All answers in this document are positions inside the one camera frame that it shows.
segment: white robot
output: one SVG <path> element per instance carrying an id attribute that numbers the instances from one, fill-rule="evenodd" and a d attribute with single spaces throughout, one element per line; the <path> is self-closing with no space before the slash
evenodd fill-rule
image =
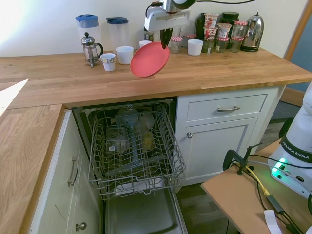
<path id="1" fill-rule="evenodd" d="M 235 2 L 215 0 L 159 0 L 149 5 L 145 12 L 144 27 L 147 31 L 160 30 L 160 41 L 165 49 L 171 39 L 172 30 L 181 27 L 190 20 L 190 9 L 195 2 L 215 2 L 221 4 L 244 4 L 256 0 Z"/>
<path id="2" fill-rule="evenodd" d="M 310 191 L 312 190 L 312 83 L 304 95 L 303 106 L 294 118 L 289 130 L 281 139 L 279 147 L 270 158 L 279 161 L 275 162 L 268 159 L 271 166 L 291 174 L 299 183 L 276 168 L 271 168 L 271 176 L 308 198 L 310 193 L 300 184 L 310 189 Z M 298 168 L 285 163 L 305 168 Z"/>

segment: black cable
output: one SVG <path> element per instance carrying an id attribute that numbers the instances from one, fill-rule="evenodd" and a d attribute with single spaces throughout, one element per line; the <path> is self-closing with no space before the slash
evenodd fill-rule
<path id="1" fill-rule="evenodd" d="M 232 161 L 232 164 L 235 165 L 236 167 L 239 167 L 237 166 L 236 164 L 234 164 L 233 162 L 237 162 L 236 160 Z M 256 183 L 257 183 L 257 190 L 258 190 L 258 195 L 259 195 L 259 200 L 260 200 L 260 203 L 261 203 L 261 206 L 262 208 L 267 211 L 268 209 L 264 206 L 263 204 L 263 201 L 262 201 L 262 197 L 261 197 L 261 193 L 260 193 L 260 190 L 259 190 L 259 182 L 252 176 L 250 175 L 249 173 L 247 173 L 246 171 L 243 171 L 246 175 L 248 175 L 249 177 L 251 177 Z M 287 226 L 287 223 L 285 221 L 283 221 L 280 217 L 278 217 L 277 215 L 275 215 L 275 217 L 280 220 L 283 224 L 285 224 L 285 226 Z"/>
<path id="2" fill-rule="evenodd" d="M 274 158 L 265 157 L 265 156 L 262 156 L 262 155 L 249 155 L 249 156 L 257 156 L 257 157 L 266 158 L 266 159 L 269 159 L 269 160 L 272 160 L 272 161 L 275 161 L 275 162 L 280 162 L 280 161 L 278 161 L 278 160 L 276 160 Z M 293 164 L 286 163 L 286 162 L 282 162 L 282 163 L 285 164 L 285 165 L 292 166 L 292 167 L 303 168 L 303 169 L 312 169 L 312 167 L 301 167 L 301 166 L 293 165 Z"/>
<path id="3" fill-rule="evenodd" d="M 150 8 L 150 7 L 152 7 L 152 6 L 162 6 L 162 5 L 163 5 L 163 3 L 162 3 L 162 2 L 159 2 L 159 1 L 157 1 L 157 2 L 152 2 L 152 4 L 149 5 L 149 6 L 146 8 L 146 10 L 145 10 L 145 17 L 147 17 L 148 8 Z"/>
<path id="4" fill-rule="evenodd" d="M 256 0 L 241 1 L 241 2 L 221 2 L 221 1 L 213 1 L 213 0 L 200 0 L 198 2 L 214 2 L 214 3 L 220 3 L 220 4 L 232 4 L 232 5 L 235 5 L 235 4 L 249 3 L 249 2 L 252 2 L 252 1 L 256 1 Z"/>
<path id="5" fill-rule="evenodd" d="M 282 213 L 282 215 L 283 215 L 284 218 L 287 219 L 287 221 L 288 221 L 289 223 L 293 224 L 293 225 L 298 229 L 298 231 L 299 231 L 300 233 L 304 234 L 303 231 L 301 231 L 301 229 L 297 226 L 297 224 L 293 221 L 293 219 L 289 216 L 289 214 L 287 214 L 286 211 L 284 211 L 284 212 Z"/>
<path id="6" fill-rule="evenodd" d="M 312 215 L 312 195 L 311 194 L 309 195 L 309 198 L 308 198 L 308 208 L 309 208 L 310 214 Z"/>
<path id="7" fill-rule="evenodd" d="M 226 232 L 225 232 L 225 234 L 228 234 L 229 223 L 230 223 L 230 220 L 228 219 L 228 225 L 226 226 Z"/>

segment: yellow cable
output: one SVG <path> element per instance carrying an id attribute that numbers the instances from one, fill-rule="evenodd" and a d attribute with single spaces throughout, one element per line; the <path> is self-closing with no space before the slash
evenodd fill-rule
<path id="1" fill-rule="evenodd" d="M 240 166 L 240 164 L 238 162 L 234 162 L 235 165 Z M 258 181 L 260 188 L 262 189 L 263 193 L 265 196 L 270 196 L 269 191 L 263 186 L 263 184 L 261 183 L 260 179 L 256 176 L 256 174 L 249 168 L 249 167 L 245 167 L 252 175 L 253 177 Z"/>

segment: drawer handle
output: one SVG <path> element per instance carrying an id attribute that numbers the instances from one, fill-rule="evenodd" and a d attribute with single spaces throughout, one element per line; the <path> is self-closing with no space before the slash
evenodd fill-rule
<path id="1" fill-rule="evenodd" d="M 187 136 L 188 139 L 192 139 L 193 138 L 193 134 L 192 133 L 187 133 L 186 136 Z"/>
<path id="2" fill-rule="evenodd" d="M 218 111 L 218 112 L 226 112 L 226 111 L 237 111 L 237 110 L 239 110 L 240 109 L 240 107 L 233 107 L 233 108 L 231 108 L 231 109 L 220 109 L 220 108 L 218 108 L 216 111 Z"/>
<path id="3" fill-rule="evenodd" d="M 67 181 L 68 187 L 73 186 L 75 184 L 75 182 L 76 182 L 76 179 L 77 179 L 78 170 L 79 170 L 79 157 L 78 157 L 78 155 L 76 155 L 75 157 L 72 158 L 72 162 L 73 162 L 73 167 L 72 168 L 74 168 L 74 164 L 75 164 L 75 162 L 77 162 L 77 170 L 76 170 L 76 174 L 75 174 L 74 180 L 69 179 Z"/>

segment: cabinet door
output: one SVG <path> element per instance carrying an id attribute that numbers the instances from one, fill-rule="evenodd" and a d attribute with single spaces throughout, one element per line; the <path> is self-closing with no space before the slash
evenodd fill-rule
<path id="1" fill-rule="evenodd" d="M 222 172 L 228 150 L 242 155 L 257 118 L 186 127 L 184 136 L 177 136 L 186 163 L 186 177 L 182 185 L 202 183 Z"/>
<path id="2" fill-rule="evenodd" d="M 78 189 L 74 191 L 77 193 L 75 200 L 75 207 L 73 210 L 73 217 L 70 217 L 71 225 L 67 233 L 86 233 L 86 234 L 100 234 L 101 233 L 101 200 L 99 194 L 95 192 L 88 180 L 89 160 L 84 150 L 80 151 L 82 160 L 80 177 L 78 181 Z M 86 223 L 85 230 L 77 230 L 76 224 Z"/>
<path id="3" fill-rule="evenodd" d="M 69 185 L 67 181 L 75 177 L 78 169 L 78 162 L 72 161 L 73 158 L 79 157 L 80 146 L 78 137 L 79 132 L 75 120 L 73 115 L 70 115 L 68 119 L 64 120 L 63 130 L 58 137 L 54 151 L 56 164 L 50 165 L 52 167 L 55 166 L 53 177 L 47 178 L 45 181 L 45 183 L 51 183 L 50 188 L 47 191 L 42 191 L 48 194 L 39 224 L 39 234 L 66 233 L 74 190 L 74 186 Z"/>

